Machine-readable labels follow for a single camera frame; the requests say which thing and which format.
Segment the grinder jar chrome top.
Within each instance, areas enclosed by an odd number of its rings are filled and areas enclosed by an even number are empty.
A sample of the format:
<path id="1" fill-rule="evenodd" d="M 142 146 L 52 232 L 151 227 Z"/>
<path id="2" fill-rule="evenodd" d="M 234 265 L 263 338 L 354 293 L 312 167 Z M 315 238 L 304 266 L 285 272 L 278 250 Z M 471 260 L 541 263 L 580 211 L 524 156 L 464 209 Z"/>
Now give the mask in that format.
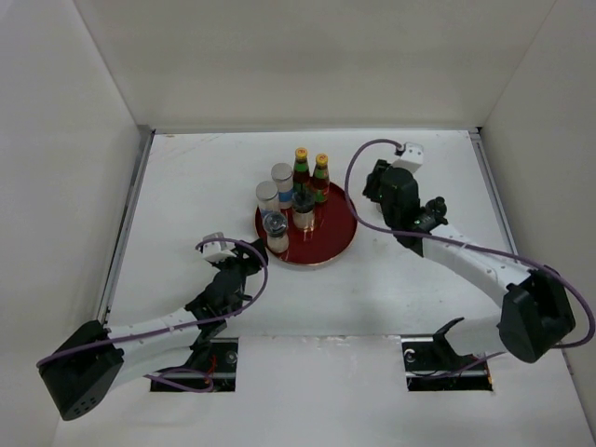
<path id="1" fill-rule="evenodd" d="M 263 228 L 266 233 L 266 245 L 273 253 L 282 253 L 290 245 L 288 220 L 279 211 L 271 211 L 263 218 Z"/>

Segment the green-label sauce bottle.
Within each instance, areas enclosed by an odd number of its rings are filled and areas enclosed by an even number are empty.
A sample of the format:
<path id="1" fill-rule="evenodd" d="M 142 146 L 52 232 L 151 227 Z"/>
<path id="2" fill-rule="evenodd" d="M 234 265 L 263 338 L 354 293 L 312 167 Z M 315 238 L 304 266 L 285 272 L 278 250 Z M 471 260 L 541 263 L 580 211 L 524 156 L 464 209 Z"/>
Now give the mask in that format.
<path id="1" fill-rule="evenodd" d="M 299 147 L 294 152 L 293 164 L 293 191 L 295 193 L 303 192 L 308 189 L 310 184 L 310 168 L 308 164 L 308 151 L 304 147 Z"/>
<path id="2" fill-rule="evenodd" d="M 330 191 L 329 158 L 326 154 L 316 156 L 316 165 L 311 177 L 310 186 L 313 191 L 315 202 L 325 203 Z"/>

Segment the silver-lid salt jar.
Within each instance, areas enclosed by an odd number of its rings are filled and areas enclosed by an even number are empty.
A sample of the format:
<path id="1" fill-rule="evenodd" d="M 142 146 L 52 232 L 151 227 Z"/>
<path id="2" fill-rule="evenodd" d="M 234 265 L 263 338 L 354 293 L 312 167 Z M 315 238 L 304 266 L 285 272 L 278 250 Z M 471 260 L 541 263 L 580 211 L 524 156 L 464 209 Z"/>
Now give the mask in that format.
<path id="1" fill-rule="evenodd" d="M 271 177 L 278 189 L 279 207 L 289 209 L 293 196 L 293 169 L 287 163 L 277 163 L 271 169 Z"/>
<path id="2" fill-rule="evenodd" d="M 262 219 L 272 212 L 280 212 L 278 187 L 273 181 L 258 183 L 255 188 L 255 195 Z"/>

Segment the clear grinder jar black top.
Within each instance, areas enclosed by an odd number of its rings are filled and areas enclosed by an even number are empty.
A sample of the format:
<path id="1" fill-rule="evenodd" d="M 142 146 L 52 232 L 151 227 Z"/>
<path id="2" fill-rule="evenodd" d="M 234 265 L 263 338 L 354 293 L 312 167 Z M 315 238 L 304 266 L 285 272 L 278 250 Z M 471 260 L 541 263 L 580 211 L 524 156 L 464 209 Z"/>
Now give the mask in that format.
<path id="1" fill-rule="evenodd" d="M 315 227 L 315 198 L 310 191 L 300 191 L 292 197 L 292 220 L 296 228 L 311 231 Z"/>

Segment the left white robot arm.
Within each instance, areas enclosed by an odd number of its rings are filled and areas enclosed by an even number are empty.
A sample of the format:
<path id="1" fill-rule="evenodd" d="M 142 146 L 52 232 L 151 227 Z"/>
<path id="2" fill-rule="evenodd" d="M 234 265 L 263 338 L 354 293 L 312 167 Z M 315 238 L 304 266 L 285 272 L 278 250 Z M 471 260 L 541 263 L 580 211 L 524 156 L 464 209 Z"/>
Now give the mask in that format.
<path id="1" fill-rule="evenodd" d="M 199 371 L 209 360 L 210 341 L 227 321 L 253 305 L 248 277 L 268 272 L 265 243 L 213 234 L 196 245 L 216 273 L 183 307 L 145 322 L 109 327 L 82 324 L 36 368 L 62 420 L 73 421 L 129 381 L 164 382 L 167 373 Z"/>

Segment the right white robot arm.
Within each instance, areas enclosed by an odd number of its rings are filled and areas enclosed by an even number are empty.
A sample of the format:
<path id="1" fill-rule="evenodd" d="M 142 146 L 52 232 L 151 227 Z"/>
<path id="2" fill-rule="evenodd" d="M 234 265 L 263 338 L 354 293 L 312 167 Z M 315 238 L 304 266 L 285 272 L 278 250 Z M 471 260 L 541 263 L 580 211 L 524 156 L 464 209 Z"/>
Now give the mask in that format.
<path id="1" fill-rule="evenodd" d="M 454 318 L 434 333 L 431 354 L 442 368 L 453 368 L 468 355 L 493 352 L 534 363 L 575 328 L 558 279 L 508 258 L 473 251 L 468 239 L 448 223 L 443 197 L 421 203 L 410 171 L 378 160 L 363 194 L 380 206 L 399 244 L 447 267 L 500 309 L 492 317 Z"/>

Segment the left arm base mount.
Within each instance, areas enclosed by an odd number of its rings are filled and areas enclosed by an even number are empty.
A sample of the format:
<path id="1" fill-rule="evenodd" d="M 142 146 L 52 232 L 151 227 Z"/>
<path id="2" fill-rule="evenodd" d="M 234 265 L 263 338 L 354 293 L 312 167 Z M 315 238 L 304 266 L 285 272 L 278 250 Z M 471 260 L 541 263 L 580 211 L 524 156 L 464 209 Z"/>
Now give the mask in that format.
<path id="1" fill-rule="evenodd" d="M 237 383 L 239 340 L 215 338 L 198 347 L 183 366 L 155 373 L 153 393 L 224 393 L 234 392 Z"/>

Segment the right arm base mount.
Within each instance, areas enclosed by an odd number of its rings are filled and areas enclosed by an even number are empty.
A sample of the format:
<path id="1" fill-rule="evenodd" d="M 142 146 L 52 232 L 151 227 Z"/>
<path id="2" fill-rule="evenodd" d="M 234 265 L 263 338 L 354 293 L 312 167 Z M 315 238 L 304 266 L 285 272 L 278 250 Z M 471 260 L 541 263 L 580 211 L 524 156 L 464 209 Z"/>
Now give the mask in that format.
<path id="1" fill-rule="evenodd" d="M 463 320 L 455 318 L 432 334 L 401 337 L 405 380 L 409 391 L 493 391 L 484 355 L 460 356 L 447 342 L 448 331 Z"/>

